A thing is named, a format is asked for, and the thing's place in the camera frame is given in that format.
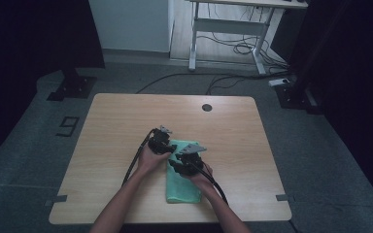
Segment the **forearm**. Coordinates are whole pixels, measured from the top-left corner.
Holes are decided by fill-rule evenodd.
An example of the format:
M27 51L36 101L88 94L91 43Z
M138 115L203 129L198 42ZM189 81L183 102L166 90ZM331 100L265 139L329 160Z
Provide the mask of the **forearm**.
M202 185L199 189L211 203L223 232L251 232L247 225L220 198L213 186Z
M95 220L90 233L119 232L145 174L135 171Z

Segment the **black stand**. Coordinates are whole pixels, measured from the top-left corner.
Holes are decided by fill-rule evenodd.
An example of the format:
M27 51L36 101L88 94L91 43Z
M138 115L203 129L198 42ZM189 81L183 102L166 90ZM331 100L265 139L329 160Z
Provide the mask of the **black stand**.
M317 106L312 96L309 96L305 91L300 92L293 86L277 85L275 86L278 100L283 109L306 110L311 115L321 115L322 112Z
M48 96L48 101L62 101L64 98L87 99L96 83L95 77L79 76L75 68L62 69L65 79L56 92Z

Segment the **handheld device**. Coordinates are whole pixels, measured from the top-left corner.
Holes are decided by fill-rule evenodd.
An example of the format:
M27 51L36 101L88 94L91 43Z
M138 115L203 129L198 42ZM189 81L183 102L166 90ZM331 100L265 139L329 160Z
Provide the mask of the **handheld device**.
M144 141L138 148L134 158L132 159L131 165L126 172L125 178L123 178L122 185L124 185L128 179L129 175L131 175L132 168L134 167L136 161L138 160L139 155L141 154L142 148L146 143L156 155L161 155L166 152L174 152L177 149L176 145L169 145L169 134L172 133L169 129L165 128L164 126L160 126L159 129L155 128L150 131L150 133L145 137Z
M184 176L195 176L198 173L201 173L205 178L210 181L210 183L217 189L222 197L222 200L228 204L226 200L226 196L220 188L220 185L215 181L211 174L206 173L203 168L206 164L202 161L201 157L199 156L199 152L207 150L200 146L189 144L185 148L183 148L180 153L175 154L178 160L182 163L176 162L175 160L168 159L169 165L174 167L176 173L179 173Z

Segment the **metal frame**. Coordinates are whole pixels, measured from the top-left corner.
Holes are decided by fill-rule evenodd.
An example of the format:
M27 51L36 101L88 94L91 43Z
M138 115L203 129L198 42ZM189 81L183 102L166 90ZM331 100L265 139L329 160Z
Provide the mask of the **metal frame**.
M199 18L199 3L195 2L195 16L193 18L192 27L192 44L190 46L189 53L189 66L190 71L195 70L196 63L196 33L198 31L202 32L219 32L228 34L241 34L241 35L252 35L259 36L259 40L256 43L255 50L253 50L253 58L260 75L265 75L265 69L262 63L262 57L260 56L260 51L262 44L265 40L266 33L271 22L272 15L274 14L274 8L268 13L268 17L264 22L247 22L247 21L237 21L237 20L224 20L224 19L211 19L211 18Z

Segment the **human hand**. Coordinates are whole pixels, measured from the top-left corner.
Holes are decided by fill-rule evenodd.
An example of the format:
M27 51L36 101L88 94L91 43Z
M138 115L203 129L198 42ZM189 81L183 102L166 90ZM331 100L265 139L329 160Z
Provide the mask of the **human hand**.
M204 168L202 169L205 173L207 173L210 177L213 175L213 169L210 167L210 165L204 163ZM199 189L205 188L205 187L213 187L212 183L201 173L198 173L194 176L184 176L181 175L183 178L189 179L193 182Z
M170 155L170 152L155 154L150 147L148 147L148 144L145 144L139 155L137 170L144 174L148 174L155 170L162 161L166 161Z

